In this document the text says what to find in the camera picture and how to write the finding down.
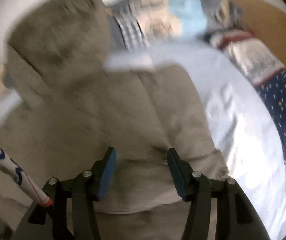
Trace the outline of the khaki quilted hooded jacket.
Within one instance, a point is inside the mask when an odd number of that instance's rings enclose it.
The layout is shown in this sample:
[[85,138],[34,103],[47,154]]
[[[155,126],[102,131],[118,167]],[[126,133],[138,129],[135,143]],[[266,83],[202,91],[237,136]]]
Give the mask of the khaki quilted hooded jacket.
[[0,126],[0,147],[39,186],[76,177],[114,147],[112,183],[95,205],[102,238],[181,239],[189,206],[167,150],[212,179],[227,166],[182,64],[107,73],[109,50],[101,0],[48,0],[29,13],[8,39],[6,70],[23,103]]

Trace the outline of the light blue bed sheet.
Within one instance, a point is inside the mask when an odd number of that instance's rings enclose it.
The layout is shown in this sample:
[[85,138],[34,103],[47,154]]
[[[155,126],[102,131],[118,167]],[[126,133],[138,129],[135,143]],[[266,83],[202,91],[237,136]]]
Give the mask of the light blue bed sheet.
[[276,126],[255,89],[220,51],[200,41],[159,44],[108,56],[107,71],[183,66],[204,107],[215,147],[222,151],[271,239],[286,236],[286,163]]

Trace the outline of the white marker pen red tip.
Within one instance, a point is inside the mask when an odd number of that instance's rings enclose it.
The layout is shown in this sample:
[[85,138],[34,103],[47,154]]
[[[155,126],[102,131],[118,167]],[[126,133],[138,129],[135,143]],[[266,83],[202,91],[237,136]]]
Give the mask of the white marker pen red tip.
[[0,171],[9,175],[19,188],[36,204],[49,207],[52,199],[40,189],[27,173],[0,148]]

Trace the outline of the navy star patterned pillow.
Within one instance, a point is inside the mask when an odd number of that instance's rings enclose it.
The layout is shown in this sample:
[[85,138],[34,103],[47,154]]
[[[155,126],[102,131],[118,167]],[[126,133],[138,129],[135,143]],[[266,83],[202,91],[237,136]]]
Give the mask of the navy star patterned pillow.
[[210,46],[222,51],[255,88],[278,130],[286,163],[285,65],[251,31],[217,31],[207,40]]

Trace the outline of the wooden headboard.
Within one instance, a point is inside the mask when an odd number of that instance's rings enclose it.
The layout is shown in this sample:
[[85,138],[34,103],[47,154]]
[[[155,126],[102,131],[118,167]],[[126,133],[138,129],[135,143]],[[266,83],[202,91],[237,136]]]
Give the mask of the wooden headboard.
[[263,0],[232,0],[244,10],[241,22],[286,67],[286,13]]

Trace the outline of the patchwork patterned blanket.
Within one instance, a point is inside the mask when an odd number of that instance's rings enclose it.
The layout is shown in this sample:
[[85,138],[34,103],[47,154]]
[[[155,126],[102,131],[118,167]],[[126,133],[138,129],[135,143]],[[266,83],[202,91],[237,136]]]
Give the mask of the patchwork patterned blanket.
[[107,12],[114,51],[201,38],[234,27],[243,14],[232,0],[118,0]]

